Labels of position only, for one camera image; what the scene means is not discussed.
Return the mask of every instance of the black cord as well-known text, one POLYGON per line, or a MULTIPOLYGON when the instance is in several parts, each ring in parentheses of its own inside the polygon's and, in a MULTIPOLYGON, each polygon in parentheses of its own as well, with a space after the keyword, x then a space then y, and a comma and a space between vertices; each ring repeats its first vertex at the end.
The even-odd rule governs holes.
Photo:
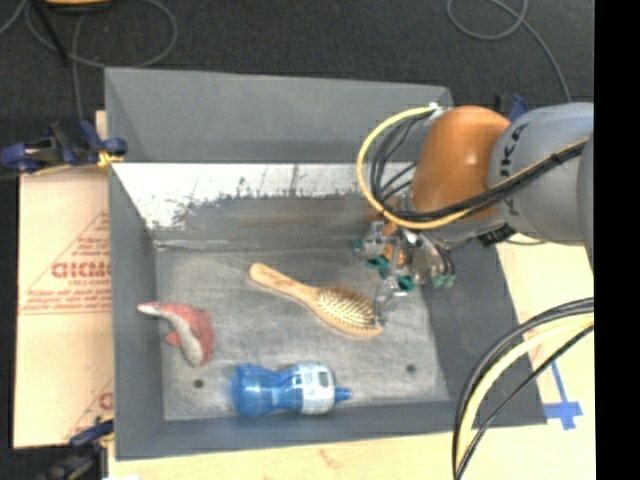
POLYGON ((557 167, 559 164, 567 162, 568 160, 581 155, 584 146, 584 143, 580 143, 568 147, 560 154, 554 154, 550 157, 545 158, 542 162, 540 162, 540 164, 538 164, 530 171, 514 175, 513 178, 506 184, 500 187, 490 188, 482 194, 470 197, 468 199, 465 199, 464 201, 460 201, 445 208, 440 208, 439 210, 434 210, 426 213, 404 211, 397 213, 396 216, 414 222, 428 222, 430 220, 447 217, 451 214, 458 213, 469 208, 473 208, 473 210, 468 212, 465 217, 474 215, 490 206, 495 205, 496 203, 511 195, 516 190, 521 189, 524 185, 531 183, 551 169, 557 167))
POLYGON ((531 384, 535 379, 537 379, 554 361, 556 361, 560 356, 562 356, 567 350, 573 347, 576 343, 578 343, 585 336, 593 332, 594 326, 591 325, 579 332, 567 342, 564 343, 560 348, 558 348, 553 354, 551 354, 538 368, 536 368, 514 391, 509 395, 504 402, 502 402, 492 413, 491 415, 478 427, 476 434, 474 435, 469 447, 465 451, 458 470, 454 473, 455 480, 461 480, 462 475, 467 469, 473 454, 476 452, 478 445, 480 444, 480 440, 484 436, 484 434, 489 430, 489 427, 493 423, 493 421, 498 417, 498 415, 502 412, 502 410, 511 403, 511 401, 518 395, 524 388, 526 388, 529 384, 531 384))
POLYGON ((388 149, 390 148, 392 142, 396 139, 400 131, 403 128, 408 127, 409 124, 410 121, 404 121, 399 126, 391 130, 391 132, 384 139, 382 139, 380 146, 376 149, 376 152, 373 155, 373 159, 371 160, 371 173, 369 176, 369 183, 371 185, 371 191, 376 199, 382 197, 380 185, 382 183, 382 176, 384 174, 384 168, 386 164, 386 160, 384 159, 389 158, 388 149))
MULTIPOLYGON (((384 185, 382 185, 382 188, 380 189, 380 193, 382 194, 383 200, 385 199, 384 193, 389 189, 389 187, 391 185, 393 185, 394 181, 397 181, 399 178, 401 178, 402 176, 404 176, 405 174, 407 174, 409 171, 411 171, 412 169, 415 169, 417 162, 411 162, 411 164, 409 164, 407 167, 405 167, 404 169, 402 169, 400 172, 398 172, 397 174, 394 174, 391 179, 389 181, 387 181, 384 185)), ((410 185, 411 183, 409 182, 408 184, 405 183, 403 184, 403 187, 407 187, 408 185, 410 185)))
POLYGON ((452 448, 452 464, 453 471, 455 471, 457 464, 457 449, 455 443, 458 442, 460 436, 460 425, 462 423, 463 415, 467 409, 469 398, 471 393, 477 386, 478 382, 484 377, 489 368, 491 368, 496 361, 500 359, 507 351, 521 340, 524 333, 549 322, 553 322, 569 316, 582 315, 592 313, 594 311, 594 298, 588 297, 580 299, 566 304, 561 304, 552 309, 548 309, 539 315, 530 318, 526 322, 514 327, 508 333, 499 338, 488 350, 485 352, 476 365, 471 370, 471 373, 467 377, 467 380, 462 388, 460 397, 458 399, 458 405, 456 408, 456 415, 453 428, 453 442, 452 448))
POLYGON ((373 155, 373 159, 371 160, 371 173, 370 173, 370 186, 371 193, 373 197, 382 204, 383 196, 382 194, 386 189, 388 189, 393 183, 393 181, 389 181, 382 186, 382 178, 384 176, 384 170, 387 162, 393 157, 393 155, 400 149, 400 147, 404 144, 407 137, 409 136, 409 132, 416 125, 416 123, 428 119, 433 113, 436 111, 434 108, 430 112, 426 112, 425 114, 420 114, 419 116, 413 117, 411 119, 407 119, 402 122, 398 126, 396 126, 381 142, 380 147, 376 150, 373 155), (402 136, 400 139, 394 144, 394 141, 398 137, 398 135, 402 132, 402 136))

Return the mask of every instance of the gray tray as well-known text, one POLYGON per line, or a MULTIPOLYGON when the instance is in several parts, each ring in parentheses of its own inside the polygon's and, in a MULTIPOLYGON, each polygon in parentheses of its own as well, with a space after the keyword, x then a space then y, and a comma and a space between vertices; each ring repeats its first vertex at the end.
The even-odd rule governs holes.
MULTIPOLYGON (((446 103, 448 92, 147 70, 107 70, 106 81, 109 135, 132 146, 110 177, 117 457, 451 430, 466 375, 516 320, 494 249, 457 249, 454 287, 412 292, 371 341, 337 335, 246 279, 249 264, 262 261, 309 284, 371 294, 378 274, 351 254, 371 218, 355 184, 355 151, 380 119, 446 103), (208 366, 188 366, 163 343, 165 324, 136 311, 157 299, 210 312, 218 344, 208 366), (326 362, 353 400, 323 417, 233 413, 236 363, 301 360, 326 362)), ((415 157, 426 132, 417 128, 394 168, 415 157)), ((530 371, 518 363, 481 416, 530 371)), ((497 423, 543 423, 537 395, 530 387, 497 423)))

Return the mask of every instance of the blue plastic bottle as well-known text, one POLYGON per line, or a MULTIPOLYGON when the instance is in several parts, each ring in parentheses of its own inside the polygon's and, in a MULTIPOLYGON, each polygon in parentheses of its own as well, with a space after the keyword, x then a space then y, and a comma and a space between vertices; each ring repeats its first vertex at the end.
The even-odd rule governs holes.
POLYGON ((351 398, 351 391, 336 386, 333 371, 320 363, 297 363, 279 371, 247 363, 233 373, 231 397, 243 416, 262 416, 279 409, 324 414, 351 398))

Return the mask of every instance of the wooden hairbrush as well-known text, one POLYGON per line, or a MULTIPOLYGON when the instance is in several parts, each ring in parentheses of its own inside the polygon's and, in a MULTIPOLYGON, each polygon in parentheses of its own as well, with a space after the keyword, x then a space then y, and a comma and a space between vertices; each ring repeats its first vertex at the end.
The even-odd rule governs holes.
POLYGON ((383 329, 371 302, 345 286, 307 286, 262 263, 251 265, 249 278, 262 286, 293 297, 313 310, 325 323, 343 333, 372 337, 383 329))

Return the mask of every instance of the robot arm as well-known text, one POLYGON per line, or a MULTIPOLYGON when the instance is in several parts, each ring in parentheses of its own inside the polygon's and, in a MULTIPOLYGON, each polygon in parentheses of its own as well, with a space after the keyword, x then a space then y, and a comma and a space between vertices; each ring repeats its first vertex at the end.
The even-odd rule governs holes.
MULTIPOLYGON (((357 249, 370 261, 380 254, 385 260, 376 296, 382 321, 393 298, 403 292, 398 279, 450 286, 455 266, 448 251, 471 239, 495 243, 519 232, 584 244, 593 268, 592 104, 544 107, 513 122, 482 107, 448 110, 429 129, 408 188, 377 186, 384 154, 376 154, 369 189, 360 171, 376 136, 385 127, 400 128, 403 119, 429 116, 429 110, 388 119, 365 140, 358 156, 360 188, 383 218, 357 249)), ((382 139, 383 151, 393 149, 392 135, 382 139)))

